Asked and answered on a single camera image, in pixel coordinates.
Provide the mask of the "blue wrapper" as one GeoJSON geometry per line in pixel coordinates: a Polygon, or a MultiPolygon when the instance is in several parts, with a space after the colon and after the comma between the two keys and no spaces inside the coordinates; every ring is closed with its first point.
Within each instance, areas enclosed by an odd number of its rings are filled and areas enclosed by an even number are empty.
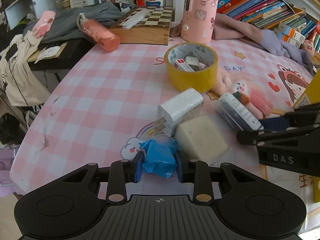
{"type": "Polygon", "coordinates": [[[179,150],[175,139],[166,140],[150,139],[139,143],[145,153],[142,170],[153,173],[163,178],[170,178],[177,168],[174,155],[179,150]]]}

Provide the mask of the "white cylindrical tube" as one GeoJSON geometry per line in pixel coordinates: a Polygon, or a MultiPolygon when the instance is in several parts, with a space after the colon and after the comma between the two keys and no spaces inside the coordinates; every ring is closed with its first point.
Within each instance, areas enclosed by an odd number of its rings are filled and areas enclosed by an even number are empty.
{"type": "Polygon", "coordinates": [[[217,111],[236,131],[256,131],[264,128],[260,121],[229,92],[217,100],[217,111]]]}

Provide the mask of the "white power adapter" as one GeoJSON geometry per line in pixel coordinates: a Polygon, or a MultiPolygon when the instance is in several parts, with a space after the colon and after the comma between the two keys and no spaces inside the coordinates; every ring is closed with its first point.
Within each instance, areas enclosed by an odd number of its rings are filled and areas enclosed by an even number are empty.
{"type": "Polygon", "coordinates": [[[199,116],[203,104],[203,96],[189,88],[158,105],[157,120],[153,122],[153,127],[157,132],[162,131],[172,137],[180,123],[199,116]]]}

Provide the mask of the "yellow cardboard box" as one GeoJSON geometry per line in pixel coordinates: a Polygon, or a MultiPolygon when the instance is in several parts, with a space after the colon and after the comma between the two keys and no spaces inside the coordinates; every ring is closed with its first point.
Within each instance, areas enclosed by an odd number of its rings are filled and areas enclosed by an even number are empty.
{"type": "Polygon", "coordinates": [[[313,77],[308,87],[305,89],[303,94],[293,105],[293,108],[312,105],[314,103],[320,103],[320,73],[319,70],[317,74],[313,77]]]}

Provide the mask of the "orange white box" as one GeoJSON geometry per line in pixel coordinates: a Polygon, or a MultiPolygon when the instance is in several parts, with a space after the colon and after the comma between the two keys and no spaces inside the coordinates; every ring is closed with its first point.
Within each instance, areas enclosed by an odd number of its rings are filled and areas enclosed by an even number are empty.
{"type": "Polygon", "coordinates": [[[285,35],[284,33],[282,33],[280,30],[278,30],[277,28],[273,29],[274,33],[276,34],[276,37],[279,38],[280,40],[283,40],[291,45],[294,45],[295,47],[297,47],[298,49],[301,46],[301,43],[299,41],[296,41],[295,39],[285,35]]]}
{"type": "Polygon", "coordinates": [[[303,36],[301,33],[296,31],[295,29],[292,29],[287,24],[280,22],[278,25],[278,29],[288,37],[298,41],[299,43],[303,43],[305,41],[305,36],[303,36]]]}

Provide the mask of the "orange white box upper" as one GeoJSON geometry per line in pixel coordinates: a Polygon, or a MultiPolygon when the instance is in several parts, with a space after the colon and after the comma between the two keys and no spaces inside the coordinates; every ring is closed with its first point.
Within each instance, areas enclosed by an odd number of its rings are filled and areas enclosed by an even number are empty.
{"type": "Polygon", "coordinates": [[[295,29],[292,29],[287,24],[280,22],[278,25],[278,29],[288,37],[298,41],[299,43],[303,43],[305,41],[305,36],[303,36],[301,33],[296,31],[295,29]]]}

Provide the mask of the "pink plush glove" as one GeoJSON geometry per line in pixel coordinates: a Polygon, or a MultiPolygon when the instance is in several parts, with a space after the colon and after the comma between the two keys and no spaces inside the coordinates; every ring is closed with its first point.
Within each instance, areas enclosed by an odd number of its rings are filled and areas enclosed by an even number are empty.
{"type": "Polygon", "coordinates": [[[218,96],[233,94],[257,119],[268,117],[273,109],[272,102],[246,73],[226,71],[219,67],[211,91],[218,96]]]}

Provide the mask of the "yellow tape roll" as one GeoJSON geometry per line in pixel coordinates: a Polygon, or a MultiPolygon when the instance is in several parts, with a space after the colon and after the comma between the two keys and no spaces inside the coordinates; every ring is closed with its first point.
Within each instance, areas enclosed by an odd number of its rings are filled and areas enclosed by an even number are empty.
{"type": "Polygon", "coordinates": [[[169,80],[179,92],[193,88],[199,93],[205,93],[216,83],[218,55],[214,49],[207,45],[194,42],[178,43],[166,51],[164,62],[169,80]],[[198,58],[199,62],[205,65],[205,68],[187,72],[175,67],[177,60],[183,60],[187,56],[198,58]]]}

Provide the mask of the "pink bottle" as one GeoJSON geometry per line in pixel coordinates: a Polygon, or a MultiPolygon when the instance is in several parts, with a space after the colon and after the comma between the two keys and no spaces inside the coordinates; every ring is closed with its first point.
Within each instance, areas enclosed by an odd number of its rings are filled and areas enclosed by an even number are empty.
{"type": "Polygon", "coordinates": [[[80,13],[76,22],[79,30],[99,44],[106,52],[112,52],[120,45],[120,38],[94,19],[87,19],[80,13]]]}

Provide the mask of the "cream tote bag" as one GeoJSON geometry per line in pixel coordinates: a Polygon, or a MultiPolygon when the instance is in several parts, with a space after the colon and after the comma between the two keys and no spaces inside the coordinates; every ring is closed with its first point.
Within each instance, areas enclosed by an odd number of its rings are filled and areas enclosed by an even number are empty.
{"type": "Polygon", "coordinates": [[[46,102],[50,91],[31,71],[27,59],[41,42],[31,31],[15,35],[1,52],[1,87],[13,106],[36,106],[46,102]]]}

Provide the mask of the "row of leaning books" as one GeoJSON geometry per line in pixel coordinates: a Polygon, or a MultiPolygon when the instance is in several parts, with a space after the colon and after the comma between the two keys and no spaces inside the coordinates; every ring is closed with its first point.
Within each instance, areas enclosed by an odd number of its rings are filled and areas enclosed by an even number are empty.
{"type": "Polygon", "coordinates": [[[284,0],[218,0],[217,13],[260,29],[271,29],[282,22],[305,33],[313,24],[305,12],[298,12],[284,0]]]}

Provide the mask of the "wooden chessboard box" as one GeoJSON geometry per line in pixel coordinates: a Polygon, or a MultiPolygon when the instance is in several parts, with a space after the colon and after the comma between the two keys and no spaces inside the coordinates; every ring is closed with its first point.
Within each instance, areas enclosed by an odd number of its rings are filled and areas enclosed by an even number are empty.
{"type": "Polygon", "coordinates": [[[120,37],[121,44],[157,44],[169,43],[172,7],[134,7],[112,25],[110,30],[120,37]],[[120,25],[126,19],[143,9],[149,9],[146,18],[131,29],[123,29],[120,25]]]}

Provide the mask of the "white pencil case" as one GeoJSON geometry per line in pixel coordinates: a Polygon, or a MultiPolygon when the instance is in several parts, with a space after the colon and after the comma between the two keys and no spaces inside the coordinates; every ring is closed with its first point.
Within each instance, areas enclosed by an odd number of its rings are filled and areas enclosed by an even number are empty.
{"type": "Polygon", "coordinates": [[[131,29],[134,27],[137,23],[142,21],[148,14],[150,13],[149,9],[143,9],[140,10],[139,12],[135,13],[134,15],[129,16],[126,21],[121,23],[120,25],[122,26],[123,29],[131,29]]]}

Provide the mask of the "pink cylindrical humidifier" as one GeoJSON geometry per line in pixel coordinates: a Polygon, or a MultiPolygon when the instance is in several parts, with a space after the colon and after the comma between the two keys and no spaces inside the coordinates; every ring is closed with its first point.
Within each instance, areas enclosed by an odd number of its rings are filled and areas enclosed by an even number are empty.
{"type": "Polygon", "coordinates": [[[184,0],[180,36],[188,42],[208,44],[212,39],[218,0],[184,0]]]}

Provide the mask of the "grey cloth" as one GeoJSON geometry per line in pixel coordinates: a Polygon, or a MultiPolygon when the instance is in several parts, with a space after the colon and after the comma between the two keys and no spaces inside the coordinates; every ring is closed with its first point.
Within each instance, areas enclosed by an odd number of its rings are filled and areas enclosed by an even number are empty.
{"type": "Polygon", "coordinates": [[[60,11],[46,10],[39,20],[31,22],[25,27],[23,34],[40,35],[40,28],[44,27],[46,33],[42,38],[42,43],[88,38],[81,31],[85,22],[95,20],[109,28],[123,15],[124,13],[111,2],[60,11]]]}

